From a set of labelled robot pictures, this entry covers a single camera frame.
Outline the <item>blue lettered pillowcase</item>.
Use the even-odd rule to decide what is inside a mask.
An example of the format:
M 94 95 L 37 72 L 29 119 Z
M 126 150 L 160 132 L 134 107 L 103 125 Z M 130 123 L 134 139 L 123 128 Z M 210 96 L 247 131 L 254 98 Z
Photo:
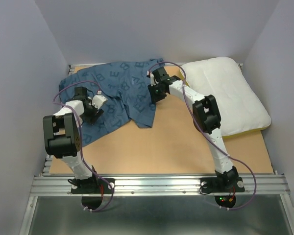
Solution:
M 151 128 L 156 106 L 152 104 L 147 71 L 158 68 L 162 58 L 143 62 L 112 62 L 85 69 L 59 84 L 63 103 L 73 97 L 74 88 L 83 86 L 93 93 L 101 90 L 107 98 L 103 114 L 94 124 L 82 125 L 82 144 L 87 146 L 133 120 L 139 128 Z

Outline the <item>white pillow yellow edge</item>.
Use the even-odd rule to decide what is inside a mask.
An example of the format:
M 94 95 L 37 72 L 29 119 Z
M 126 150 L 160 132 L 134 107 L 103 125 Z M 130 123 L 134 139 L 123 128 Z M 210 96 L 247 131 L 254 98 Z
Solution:
M 182 65 L 182 71 L 193 90 L 215 97 L 223 137 L 261 131 L 271 125 L 267 110 L 233 59 L 216 57 L 190 62 Z

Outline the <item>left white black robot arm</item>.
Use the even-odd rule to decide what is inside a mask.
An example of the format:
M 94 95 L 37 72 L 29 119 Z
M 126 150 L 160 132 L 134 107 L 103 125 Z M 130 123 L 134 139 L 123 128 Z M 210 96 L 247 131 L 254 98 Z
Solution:
M 82 156 L 83 123 L 94 124 L 103 114 L 102 106 L 107 98 L 98 91 L 90 97 L 90 90 L 76 87 L 74 95 L 55 114 L 43 117 L 43 133 L 47 154 L 64 162 L 73 172 L 68 182 L 72 191 L 89 193 L 102 189 L 95 169 Z

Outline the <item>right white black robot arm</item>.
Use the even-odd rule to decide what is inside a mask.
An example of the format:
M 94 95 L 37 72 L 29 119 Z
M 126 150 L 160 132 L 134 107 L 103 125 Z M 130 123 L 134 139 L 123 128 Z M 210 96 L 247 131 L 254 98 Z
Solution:
M 213 95 L 204 96 L 185 85 L 177 76 L 169 76 L 164 67 L 148 71 L 148 90 L 153 104 L 167 94 L 186 103 L 194 126 L 206 139 L 214 162 L 216 178 L 207 178 L 204 192 L 244 192 L 244 184 L 233 165 L 221 136 L 221 115 Z

